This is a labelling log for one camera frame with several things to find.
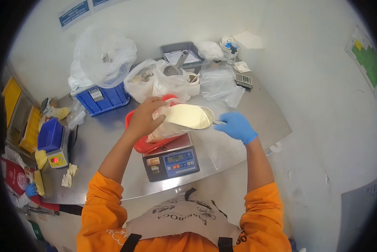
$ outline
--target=stainless steel table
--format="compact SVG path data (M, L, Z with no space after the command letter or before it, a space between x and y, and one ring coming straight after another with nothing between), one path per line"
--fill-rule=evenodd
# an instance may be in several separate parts
M72 103L68 96L60 99L60 106ZM78 138L70 151L70 162L78 165L71 188L61 186L61 179L66 168L53 169L47 163L42 169L42 178L46 191L45 202L55 204L84 204L88 183L114 144L124 133L124 119L128 112L139 104L131 99L124 107L91 117L86 115L85 123L78 129ZM253 89L246 90L238 111L243 113L257 130L263 149L267 149L292 130L264 87L254 79ZM164 190L179 187L204 177L221 172L215 169L201 139L192 134L200 171L186 176L149 182L142 162L142 155L132 150L125 170L122 185L123 200L138 198Z

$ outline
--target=white wall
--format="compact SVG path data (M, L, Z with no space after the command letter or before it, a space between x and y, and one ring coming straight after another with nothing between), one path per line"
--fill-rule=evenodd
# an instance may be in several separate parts
M246 30L250 0L131 0L105 8L65 31L58 12L72 0L43 0L31 12L9 55L15 74L38 101L70 92L67 79L73 50L91 24L116 25L135 41L137 61L159 58L161 45L215 40ZM227 19L226 14L234 19ZM261 10L251 13L261 20Z
M356 24L345 1L273 0L253 28L265 49L239 53L293 130L270 161L308 251L336 250L341 193L377 178L377 99L344 51Z

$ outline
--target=apron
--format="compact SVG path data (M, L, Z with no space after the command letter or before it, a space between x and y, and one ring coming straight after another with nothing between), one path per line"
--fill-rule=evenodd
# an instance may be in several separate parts
M4 159L4 158L1 158L1 164L2 164L2 166L5 165L6 170L7 170L6 174L5 174L5 182L17 194L17 197L19 197L20 195L22 195L25 192L26 187L29 184L29 179L26 176L25 171L23 170L23 168L20 165L15 164L14 162L9 161L9 160ZM38 204L42 207L45 207L47 209L51 209L51 210L54 210L54 211L59 211L59 209L60 209L59 204L51 204L51 203L41 202L40 197L41 197L40 195L35 195L35 196L30 197L30 199L34 203L36 203L36 204Z
M194 198L191 188L180 195L162 202L138 218L127 222L125 241L121 252L132 252L140 239L185 232L199 234L214 243L220 252L233 251L242 232L238 226L228 222L226 214L216 207L215 202Z

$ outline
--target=blue glove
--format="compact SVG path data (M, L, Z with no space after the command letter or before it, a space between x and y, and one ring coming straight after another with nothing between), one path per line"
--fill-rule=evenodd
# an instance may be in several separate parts
M29 197L32 197L32 196L37 195L38 192L37 192L37 188L36 188L36 183L33 182L33 183L31 183L31 184L28 184L28 185L26 186L25 193L26 193L26 195L29 196Z
M239 112L222 114L220 120L226 122L226 124L217 124L214 129L225 132L231 138L242 140L244 145L247 145L258 136L246 117Z

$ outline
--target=metal scoop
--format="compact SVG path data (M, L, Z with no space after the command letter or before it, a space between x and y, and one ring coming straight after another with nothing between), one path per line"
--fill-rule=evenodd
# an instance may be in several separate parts
M183 75L182 65L186 61L187 57L188 57L188 52L183 51L176 65L165 67L165 69L163 70L163 74L166 76Z
M223 121L220 121L220 120L215 120L215 115L214 113L212 112L211 109L207 108L207 107L203 107L203 106L197 106L199 108L201 108L207 115L207 118L210 122L210 124L205 127L205 128L202 128L202 129L206 129L208 128L209 126L211 126L212 124L226 124L225 122ZM183 125L180 125L180 124L176 124L176 123L172 123L172 122L168 122L168 123L171 123L171 124L175 124L175 125L179 125L180 127L184 127L184 128L187 128L187 129L194 129L194 130L201 130L201 129L195 129L195 128L190 128L190 127L187 127L187 126L183 126Z

